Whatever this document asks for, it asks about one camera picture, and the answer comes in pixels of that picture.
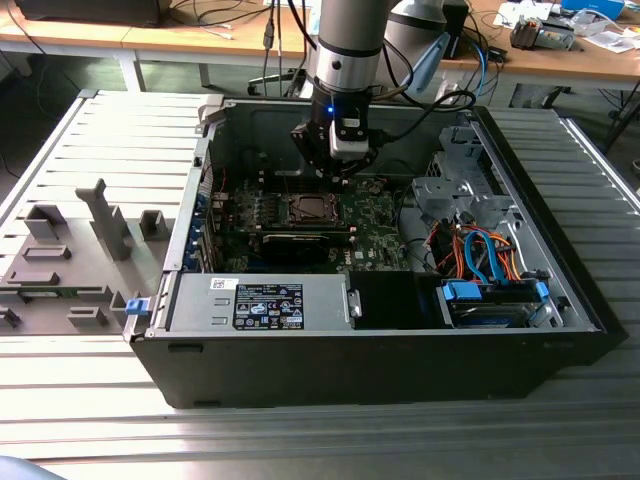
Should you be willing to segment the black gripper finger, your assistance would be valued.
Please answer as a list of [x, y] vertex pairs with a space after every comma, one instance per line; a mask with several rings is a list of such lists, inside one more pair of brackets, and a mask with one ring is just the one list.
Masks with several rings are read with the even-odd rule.
[[302, 123], [292, 130], [292, 140], [316, 175], [331, 180], [334, 160], [330, 155], [329, 130], [317, 123]]
[[370, 166], [376, 159], [376, 149], [364, 151], [339, 150], [337, 153], [337, 177], [345, 180]]

